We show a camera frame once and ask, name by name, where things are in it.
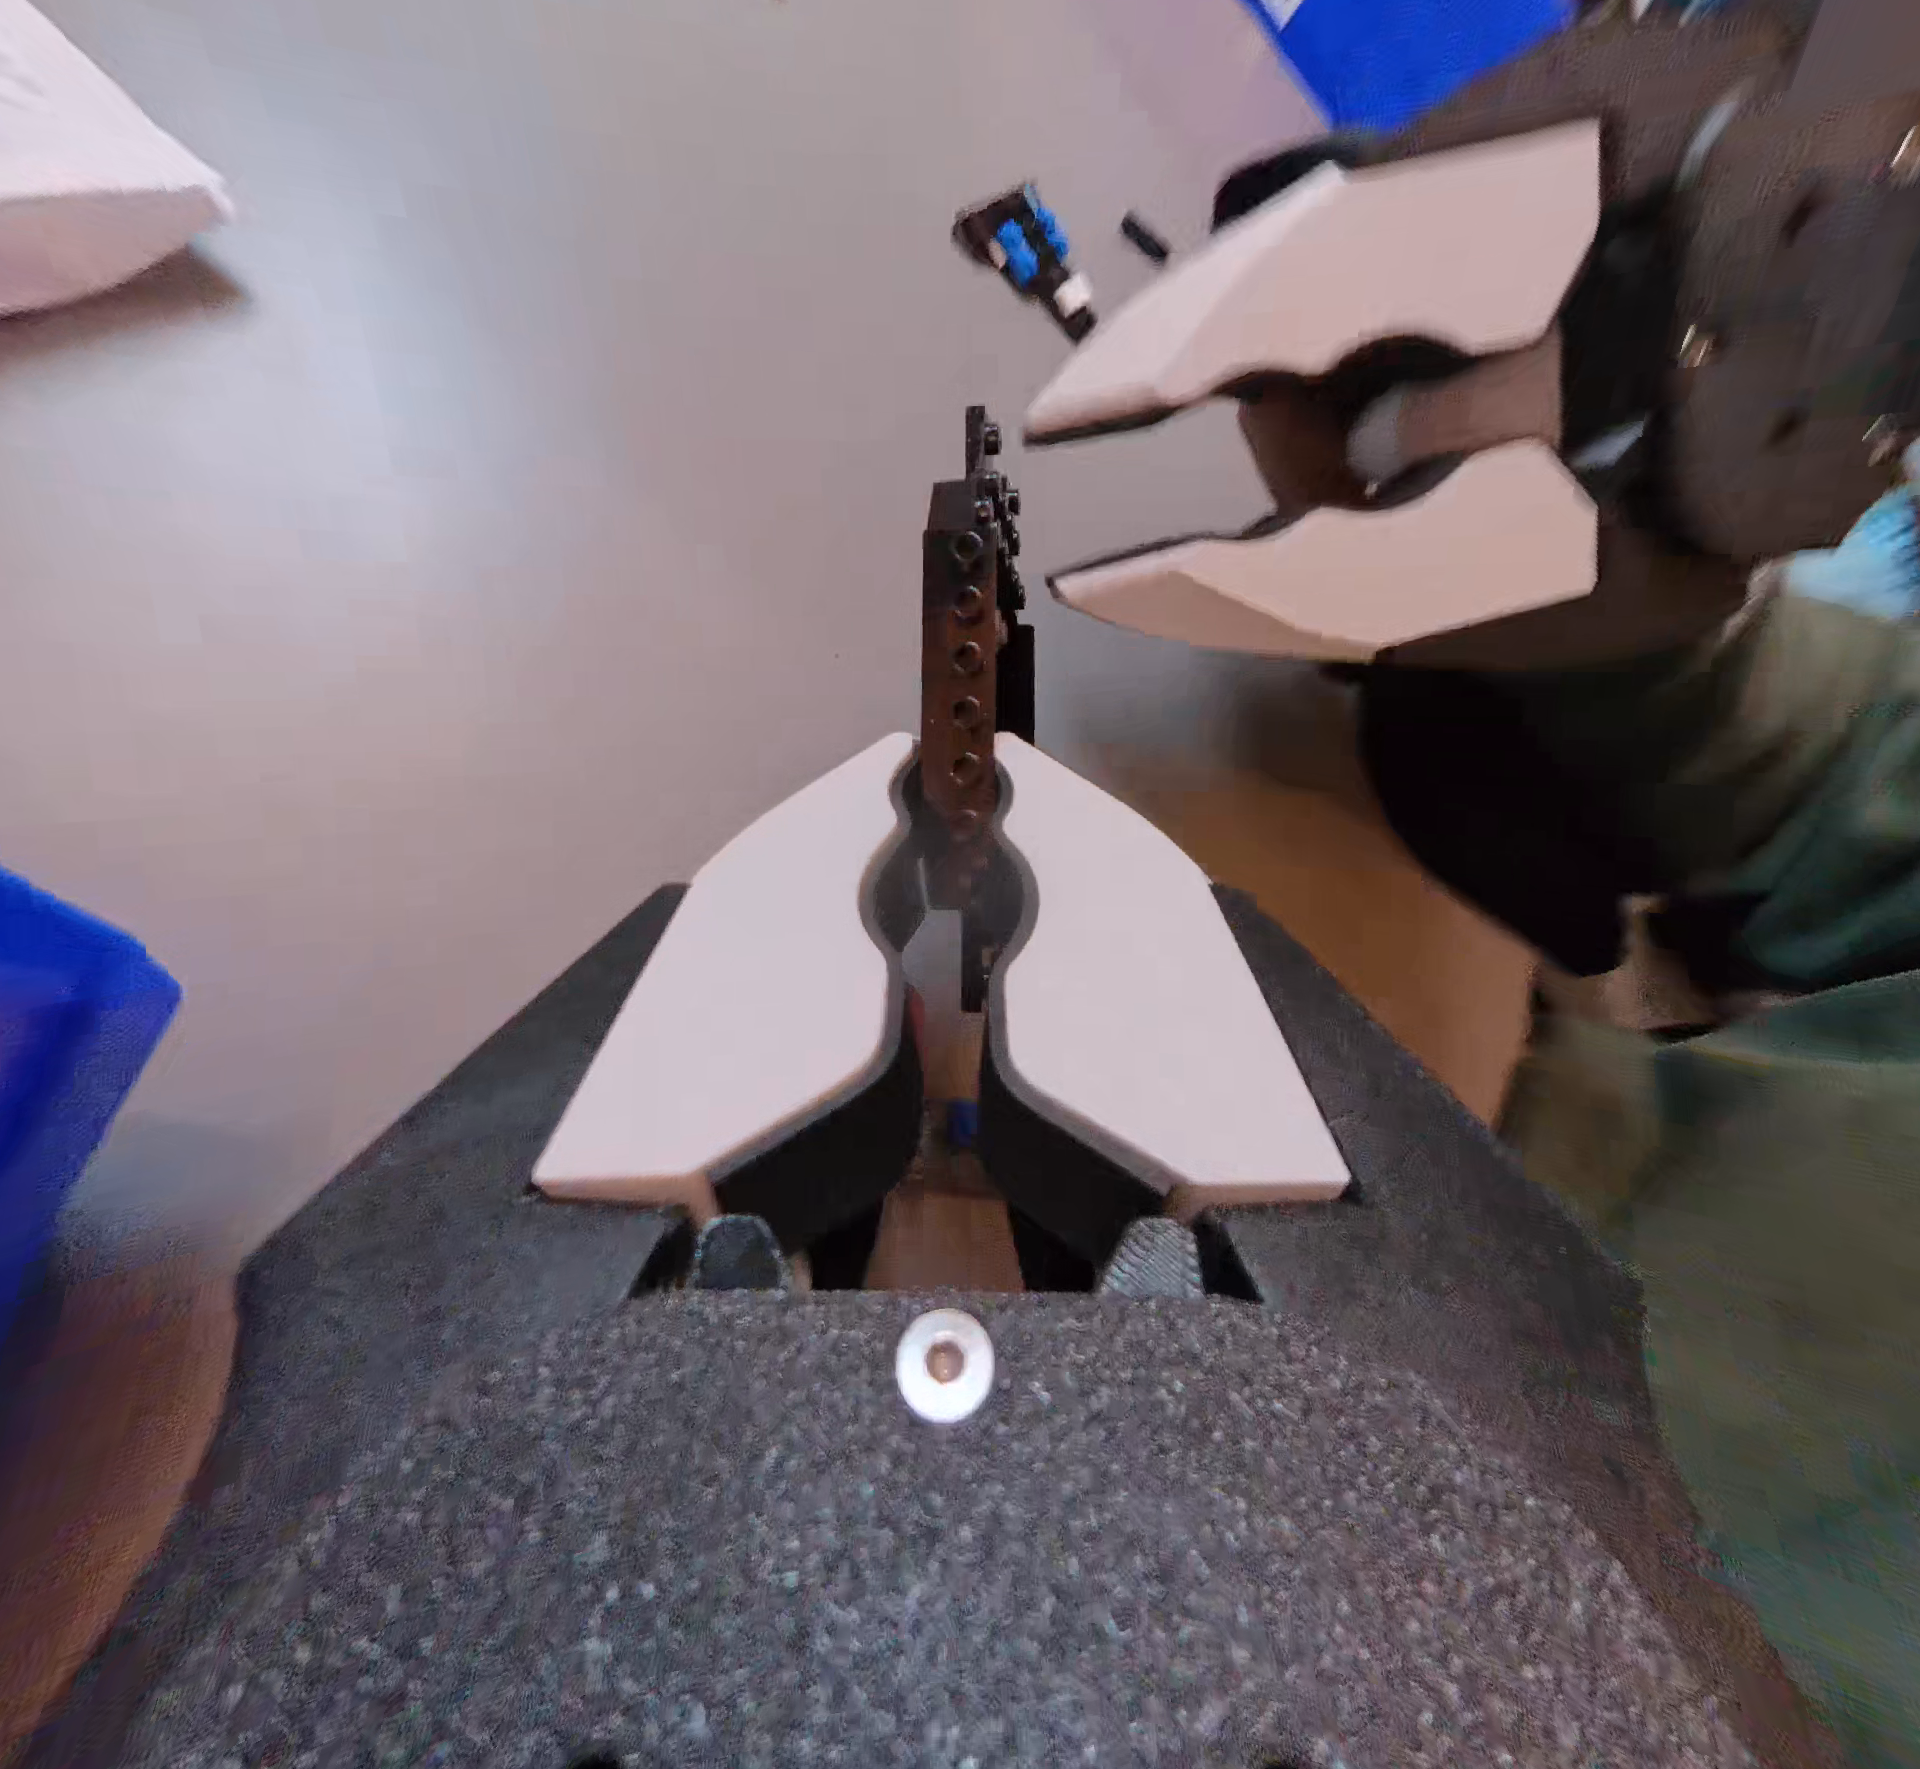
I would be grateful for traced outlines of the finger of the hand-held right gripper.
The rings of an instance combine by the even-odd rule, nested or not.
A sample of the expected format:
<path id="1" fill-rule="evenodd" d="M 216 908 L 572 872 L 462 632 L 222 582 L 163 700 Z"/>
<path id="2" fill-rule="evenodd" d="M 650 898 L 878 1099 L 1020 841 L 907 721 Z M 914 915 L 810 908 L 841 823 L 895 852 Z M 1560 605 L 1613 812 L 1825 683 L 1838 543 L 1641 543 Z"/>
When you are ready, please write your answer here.
<path id="1" fill-rule="evenodd" d="M 1284 529 L 1169 539 L 1062 568 L 1049 588 L 1162 642 L 1367 663 L 1588 598 L 1595 533 L 1590 495 L 1525 440 L 1452 462 L 1387 508 L 1316 508 Z"/>
<path id="2" fill-rule="evenodd" d="M 1031 444 L 1148 429 L 1387 341 L 1468 358 L 1544 340 L 1603 215 L 1603 121 L 1320 163 L 1102 315 L 1021 416 Z"/>

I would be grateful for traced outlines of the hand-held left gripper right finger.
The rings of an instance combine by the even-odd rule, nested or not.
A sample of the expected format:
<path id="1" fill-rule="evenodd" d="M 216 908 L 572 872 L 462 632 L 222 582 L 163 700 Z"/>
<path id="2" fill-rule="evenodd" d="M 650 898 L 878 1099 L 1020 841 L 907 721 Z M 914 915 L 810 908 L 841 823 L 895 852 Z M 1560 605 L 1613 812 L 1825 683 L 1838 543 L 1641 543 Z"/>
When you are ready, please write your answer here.
<path id="1" fill-rule="evenodd" d="M 977 1149 L 1021 1215 L 1201 1215 L 1350 1191 L 1211 878 L 1003 734 L 1020 924 L 996 963 Z"/>

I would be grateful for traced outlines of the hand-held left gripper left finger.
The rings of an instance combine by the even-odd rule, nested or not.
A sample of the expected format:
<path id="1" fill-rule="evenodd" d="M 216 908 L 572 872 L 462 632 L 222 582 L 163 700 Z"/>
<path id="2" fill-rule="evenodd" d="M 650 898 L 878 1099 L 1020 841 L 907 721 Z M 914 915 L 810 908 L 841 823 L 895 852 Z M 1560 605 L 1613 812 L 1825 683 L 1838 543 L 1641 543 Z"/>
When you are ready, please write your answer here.
<path id="1" fill-rule="evenodd" d="M 914 754 L 882 734 L 693 877 L 538 1157 L 545 1201 L 716 1210 L 736 1168 L 884 1070 L 904 977 L 875 884 Z"/>

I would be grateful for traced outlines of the blue and black lego assembly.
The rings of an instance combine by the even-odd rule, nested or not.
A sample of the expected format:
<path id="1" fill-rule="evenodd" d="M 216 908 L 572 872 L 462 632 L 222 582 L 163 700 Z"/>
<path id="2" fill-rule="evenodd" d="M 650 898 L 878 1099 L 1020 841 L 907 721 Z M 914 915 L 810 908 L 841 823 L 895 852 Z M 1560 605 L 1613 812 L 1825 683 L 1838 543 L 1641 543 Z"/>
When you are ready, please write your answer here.
<path id="1" fill-rule="evenodd" d="M 1086 341 L 1097 328 L 1092 281 L 1076 271 L 1069 233 L 1031 180 L 957 212 L 953 245 L 993 271 L 1020 299 L 1044 311 L 1069 335 Z"/>

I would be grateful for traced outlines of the black lego car chassis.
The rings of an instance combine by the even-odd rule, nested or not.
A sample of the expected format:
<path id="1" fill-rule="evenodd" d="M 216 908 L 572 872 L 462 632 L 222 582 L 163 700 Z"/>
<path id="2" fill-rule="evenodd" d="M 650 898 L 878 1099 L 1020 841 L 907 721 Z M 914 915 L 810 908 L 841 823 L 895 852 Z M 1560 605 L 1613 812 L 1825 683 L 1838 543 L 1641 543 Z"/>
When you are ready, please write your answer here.
<path id="1" fill-rule="evenodd" d="M 930 910 L 958 915 L 958 1004 L 983 1013 L 1020 918 L 1000 855 L 996 737 L 1036 734 L 1036 632 L 1024 620 L 1020 489 L 984 406 L 964 413 L 964 469 L 930 489 L 921 533 L 921 721 L 914 831 Z"/>

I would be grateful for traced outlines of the person's right forearm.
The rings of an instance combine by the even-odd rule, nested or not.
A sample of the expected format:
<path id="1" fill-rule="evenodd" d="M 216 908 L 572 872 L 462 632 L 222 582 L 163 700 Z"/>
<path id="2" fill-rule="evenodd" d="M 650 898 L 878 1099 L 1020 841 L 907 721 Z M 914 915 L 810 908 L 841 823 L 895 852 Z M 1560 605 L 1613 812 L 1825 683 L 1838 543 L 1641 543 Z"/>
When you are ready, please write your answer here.
<path id="1" fill-rule="evenodd" d="M 1717 852 L 1651 941 L 1717 1010 L 1917 970 L 1917 486 L 1768 565 L 1683 696 L 1670 832 Z"/>

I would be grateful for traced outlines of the white printed paper bag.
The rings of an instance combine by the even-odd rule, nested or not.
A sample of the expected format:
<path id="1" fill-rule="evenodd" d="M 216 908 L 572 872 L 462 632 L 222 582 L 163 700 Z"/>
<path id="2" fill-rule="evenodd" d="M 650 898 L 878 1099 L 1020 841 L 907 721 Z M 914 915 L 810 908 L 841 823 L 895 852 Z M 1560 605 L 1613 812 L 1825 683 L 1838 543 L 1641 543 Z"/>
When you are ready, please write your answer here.
<path id="1" fill-rule="evenodd" d="M 222 172 L 31 0 L 3 0 L 3 315 L 129 284 L 232 212 Z"/>

